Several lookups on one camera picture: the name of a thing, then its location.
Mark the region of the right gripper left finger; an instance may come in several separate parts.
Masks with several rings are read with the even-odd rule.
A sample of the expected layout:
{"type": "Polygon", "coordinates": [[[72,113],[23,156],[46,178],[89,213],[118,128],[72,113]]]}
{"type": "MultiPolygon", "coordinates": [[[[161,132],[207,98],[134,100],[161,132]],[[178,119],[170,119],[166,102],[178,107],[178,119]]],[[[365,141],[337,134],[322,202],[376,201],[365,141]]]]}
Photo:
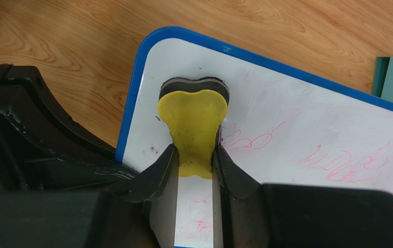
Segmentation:
{"type": "Polygon", "coordinates": [[[174,247],[178,151],[170,144],[135,178],[109,186],[125,202],[113,247],[174,247]]]}

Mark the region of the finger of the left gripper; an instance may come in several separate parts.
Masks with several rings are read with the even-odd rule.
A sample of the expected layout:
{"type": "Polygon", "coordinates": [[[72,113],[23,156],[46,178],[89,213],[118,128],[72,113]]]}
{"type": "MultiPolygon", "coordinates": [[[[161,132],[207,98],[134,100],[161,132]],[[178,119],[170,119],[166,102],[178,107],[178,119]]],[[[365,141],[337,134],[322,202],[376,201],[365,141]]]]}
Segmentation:
{"type": "Polygon", "coordinates": [[[0,192],[106,187],[136,172],[77,123],[38,68],[0,64],[0,192]]]}

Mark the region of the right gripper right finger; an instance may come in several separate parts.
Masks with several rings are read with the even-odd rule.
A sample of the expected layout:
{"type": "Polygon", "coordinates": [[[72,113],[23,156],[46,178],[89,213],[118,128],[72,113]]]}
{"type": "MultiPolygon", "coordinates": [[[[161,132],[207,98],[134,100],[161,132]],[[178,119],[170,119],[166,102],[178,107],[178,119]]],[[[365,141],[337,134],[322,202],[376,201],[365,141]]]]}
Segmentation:
{"type": "Polygon", "coordinates": [[[257,191],[260,184],[242,170],[221,145],[212,158],[214,247],[259,247],[257,191]]]}

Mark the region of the blue framed whiteboard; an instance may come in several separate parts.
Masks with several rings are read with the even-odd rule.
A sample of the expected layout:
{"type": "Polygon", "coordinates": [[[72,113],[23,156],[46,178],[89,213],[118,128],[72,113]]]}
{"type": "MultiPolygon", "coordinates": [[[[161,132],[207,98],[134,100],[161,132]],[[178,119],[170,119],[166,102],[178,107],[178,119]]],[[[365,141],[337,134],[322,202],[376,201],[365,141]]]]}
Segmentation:
{"type": "MultiPolygon", "coordinates": [[[[220,142],[257,191],[259,247],[393,247],[393,103],[179,27],[141,43],[115,153],[141,173],[172,144],[172,78],[229,89],[220,142]]],[[[213,177],[179,176],[174,247],[214,247],[213,177]]]]}

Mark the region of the yellow bone-shaped eraser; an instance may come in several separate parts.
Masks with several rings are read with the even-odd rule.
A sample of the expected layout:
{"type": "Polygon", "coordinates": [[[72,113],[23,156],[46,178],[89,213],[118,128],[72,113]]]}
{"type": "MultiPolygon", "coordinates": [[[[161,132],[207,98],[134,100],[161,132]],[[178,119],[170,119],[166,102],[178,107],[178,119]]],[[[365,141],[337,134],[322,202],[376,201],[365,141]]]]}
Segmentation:
{"type": "Polygon", "coordinates": [[[228,87],[216,77],[175,77],[163,83],[157,112],[178,150],[179,176],[212,178],[212,156],[229,101],[228,87]]]}

